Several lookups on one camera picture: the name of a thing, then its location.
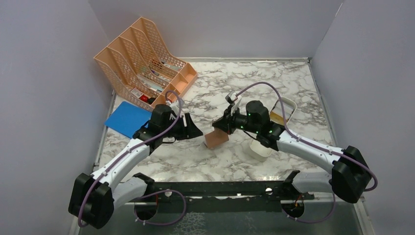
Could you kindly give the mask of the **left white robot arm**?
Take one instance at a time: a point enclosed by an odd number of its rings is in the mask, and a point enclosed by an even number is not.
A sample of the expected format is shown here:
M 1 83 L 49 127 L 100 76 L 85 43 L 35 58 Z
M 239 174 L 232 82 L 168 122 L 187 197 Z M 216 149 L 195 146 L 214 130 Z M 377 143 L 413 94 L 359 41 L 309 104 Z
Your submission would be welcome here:
M 131 199 L 148 201 L 154 188 L 141 178 L 125 183 L 122 179 L 139 162 L 150 156 L 165 138 L 177 141 L 197 138 L 203 132 L 194 124 L 189 113 L 180 107 L 159 104 L 115 158 L 90 175 L 81 173 L 74 181 L 68 211 L 78 218 L 79 227 L 91 225 L 101 229 L 115 209 Z

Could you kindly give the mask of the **brown leather card holder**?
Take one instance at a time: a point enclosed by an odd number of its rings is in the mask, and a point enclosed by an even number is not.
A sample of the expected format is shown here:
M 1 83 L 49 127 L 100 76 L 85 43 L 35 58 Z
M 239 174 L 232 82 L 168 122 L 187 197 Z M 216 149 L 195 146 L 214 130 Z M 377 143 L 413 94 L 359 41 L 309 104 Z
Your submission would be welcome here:
M 214 149 L 227 141 L 229 141 L 228 134 L 218 128 L 214 128 L 212 132 L 205 134 L 204 144 L 208 149 Z

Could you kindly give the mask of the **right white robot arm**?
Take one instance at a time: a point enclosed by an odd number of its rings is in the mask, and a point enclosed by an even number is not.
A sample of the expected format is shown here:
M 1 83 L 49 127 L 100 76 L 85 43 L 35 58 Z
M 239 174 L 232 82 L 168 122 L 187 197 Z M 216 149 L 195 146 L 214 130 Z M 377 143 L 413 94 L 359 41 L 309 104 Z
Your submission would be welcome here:
M 296 155 L 323 169 L 322 172 L 295 173 L 282 186 L 286 198 L 295 199 L 306 192 L 326 192 L 348 203 L 359 200 L 372 176 L 357 148 L 332 147 L 290 132 L 271 121 L 268 109 L 258 100 L 248 102 L 246 111 L 245 115 L 241 114 L 239 108 L 229 105 L 212 126 L 228 135 L 236 129 L 253 133 L 262 146 Z

